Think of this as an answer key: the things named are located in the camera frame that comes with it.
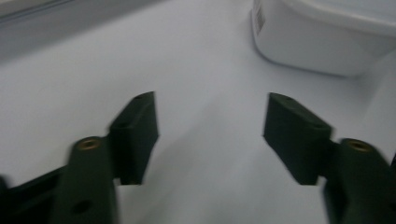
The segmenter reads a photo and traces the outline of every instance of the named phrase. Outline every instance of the black metal bracket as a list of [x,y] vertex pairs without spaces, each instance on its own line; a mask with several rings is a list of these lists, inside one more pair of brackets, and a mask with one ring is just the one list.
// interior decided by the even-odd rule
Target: black metal bracket
[[118,223],[114,179],[141,185],[158,136],[154,92],[136,96],[107,136],[77,141],[65,167],[14,188],[0,178],[0,220]]
[[327,183],[331,224],[396,223],[396,174],[375,147],[331,141],[332,127],[288,96],[270,93],[265,140],[301,185]]

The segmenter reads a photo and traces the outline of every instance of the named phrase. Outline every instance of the white table surface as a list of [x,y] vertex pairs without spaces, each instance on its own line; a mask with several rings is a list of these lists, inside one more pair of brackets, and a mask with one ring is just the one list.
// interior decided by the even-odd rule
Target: white table surface
[[156,91],[161,137],[145,185],[118,187],[121,223],[327,223],[262,139],[270,91],[287,94],[388,161],[395,55],[361,78],[266,61],[251,0],[85,0],[0,25],[0,171],[11,186],[104,135],[137,94]]

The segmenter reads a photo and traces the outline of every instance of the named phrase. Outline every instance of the white plastic container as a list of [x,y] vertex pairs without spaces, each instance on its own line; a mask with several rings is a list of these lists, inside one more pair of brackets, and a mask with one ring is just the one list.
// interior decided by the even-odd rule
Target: white plastic container
[[255,0],[251,14],[276,63],[354,77],[396,49],[396,0]]

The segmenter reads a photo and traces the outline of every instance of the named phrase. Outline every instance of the white surface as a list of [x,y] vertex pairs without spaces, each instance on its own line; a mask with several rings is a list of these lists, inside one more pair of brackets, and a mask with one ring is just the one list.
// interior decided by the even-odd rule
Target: white surface
[[[316,6],[318,2],[328,3],[330,0],[285,1],[287,4],[279,0],[257,0],[252,10],[256,45],[265,57],[274,62],[355,77],[363,75],[383,57],[396,50],[395,36],[373,31],[366,33],[365,29],[353,24],[349,29],[346,28],[348,26],[324,22],[316,14],[324,17],[326,13],[321,13],[321,10],[328,8]],[[295,7],[299,8],[302,3],[306,3],[307,8],[312,8],[300,13]],[[344,14],[338,15],[338,12],[342,11],[335,10],[332,16],[341,21]],[[362,15],[351,12],[347,15],[354,20],[362,18],[361,23],[365,23]]]
[[393,0],[282,0],[293,10],[348,29],[396,36]]
[[390,160],[395,55],[346,79],[269,63],[251,1],[81,1],[0,28],[0,171],[13,185],[64,164],[135,95],[156,91],[161,137],[122,223],[327,223],[263,141],[269,91],[287,94]]

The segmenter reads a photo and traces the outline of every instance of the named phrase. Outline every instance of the white object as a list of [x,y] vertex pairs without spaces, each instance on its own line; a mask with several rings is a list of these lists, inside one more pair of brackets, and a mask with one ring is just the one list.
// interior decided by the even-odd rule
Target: white object
[[394,0],[255,0],[254,38],[269,60],[354,77],[396,49]]

